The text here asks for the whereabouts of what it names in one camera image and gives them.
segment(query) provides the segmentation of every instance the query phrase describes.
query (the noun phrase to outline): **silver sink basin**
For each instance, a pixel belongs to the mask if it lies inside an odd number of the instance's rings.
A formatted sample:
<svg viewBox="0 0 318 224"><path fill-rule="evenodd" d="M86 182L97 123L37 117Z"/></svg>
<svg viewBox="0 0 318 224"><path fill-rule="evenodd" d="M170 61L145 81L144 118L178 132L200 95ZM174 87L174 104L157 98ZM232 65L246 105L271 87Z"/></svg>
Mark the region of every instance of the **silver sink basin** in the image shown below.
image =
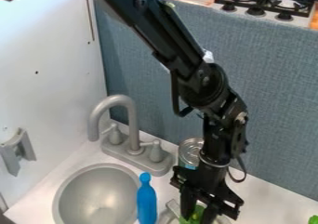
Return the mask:
<svg viewBox="0 0 318 224"><path fill-rule="evenodd" d="M130 224L137 218L138 177L113 164L92 165L70 176L54 202L57 224Z"/></svg>

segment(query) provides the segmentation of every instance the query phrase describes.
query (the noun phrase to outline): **can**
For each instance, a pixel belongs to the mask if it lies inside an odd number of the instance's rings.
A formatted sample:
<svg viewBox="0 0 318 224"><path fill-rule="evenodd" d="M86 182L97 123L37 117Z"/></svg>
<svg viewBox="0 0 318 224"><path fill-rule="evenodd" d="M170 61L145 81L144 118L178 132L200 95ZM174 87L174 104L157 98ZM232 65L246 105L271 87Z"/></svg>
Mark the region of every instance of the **can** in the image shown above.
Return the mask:
<svg viewBox="0 0 318 224"><path fill-rule="evenodd" d="M179 166L196 170L200 163L199 152L204 145L202 138L188 138L179 144Z"/></svg>

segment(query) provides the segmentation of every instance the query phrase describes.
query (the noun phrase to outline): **blue bottle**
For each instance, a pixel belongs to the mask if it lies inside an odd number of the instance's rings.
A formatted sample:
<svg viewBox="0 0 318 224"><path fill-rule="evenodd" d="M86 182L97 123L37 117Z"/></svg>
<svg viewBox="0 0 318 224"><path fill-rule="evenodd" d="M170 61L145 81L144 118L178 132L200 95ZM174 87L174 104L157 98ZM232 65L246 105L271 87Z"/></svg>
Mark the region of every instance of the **blue bottle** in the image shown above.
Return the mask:
<svg viewBox="0 0 318 224"><path fill-rule="evenodd" d="M157 220L157 197L150 185L149 173L140 175L141 187L137 193L138 220L140 224L155 224Z"/></svg>

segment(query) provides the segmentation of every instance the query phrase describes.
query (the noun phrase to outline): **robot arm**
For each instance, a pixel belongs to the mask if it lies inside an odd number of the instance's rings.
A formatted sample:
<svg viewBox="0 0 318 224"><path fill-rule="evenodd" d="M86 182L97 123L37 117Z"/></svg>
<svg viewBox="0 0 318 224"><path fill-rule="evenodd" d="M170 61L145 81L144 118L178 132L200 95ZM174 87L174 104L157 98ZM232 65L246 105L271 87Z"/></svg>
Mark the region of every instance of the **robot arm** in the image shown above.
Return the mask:
<svg viewBox="0 0 318 224"><path fill-rule="evenodd" d="M171 73L174 112L204 113L205 144L197 170L174 167L171 184L180 189L181 214L189 219L198 200L207 205L202 224L217 215L237 219L243 200L225 183L231 159L245 152L246 106L229 87L217 64L204 62L204 52L172 6L163 0L96 0L106 11L132 28ZM179 97L189 106L179 110Z"/></svg>

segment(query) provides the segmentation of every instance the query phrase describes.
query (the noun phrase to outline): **countertop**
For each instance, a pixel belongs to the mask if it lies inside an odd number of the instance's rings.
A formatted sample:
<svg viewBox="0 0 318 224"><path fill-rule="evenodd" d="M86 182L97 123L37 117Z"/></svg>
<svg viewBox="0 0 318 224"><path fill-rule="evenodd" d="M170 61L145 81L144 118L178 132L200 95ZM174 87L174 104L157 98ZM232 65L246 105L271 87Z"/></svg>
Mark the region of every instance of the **countertop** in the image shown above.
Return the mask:
<svg viewBox="0 0 318 224"><path fill-rule="evenodd" d="M127 126L120 128L126 132ZM140 132L142 141L153 140L154 136ZM177 154L178 147L162 140L163 148ZM48 176L38 183L30 192L14 204L5 216L16 224L55 224L52 217L52 204L56 191L62 182L71 174L89 165L111 163L124 165L137 175L141 170L125 164L101 152L99 142L85 142L62 164L56 167ZM242 176L242 172L232 169L235 176ZM179 199L177 189L169 185L172 171L163 177L152 177L152 186L158 197L158 212L166 208L166 202ZM318 202L285 190L269 182L248 176L242 184L235 184L228 180L229 186L245 200L241 215L235 224L307 224L312 215L318 214Z"/></svg>

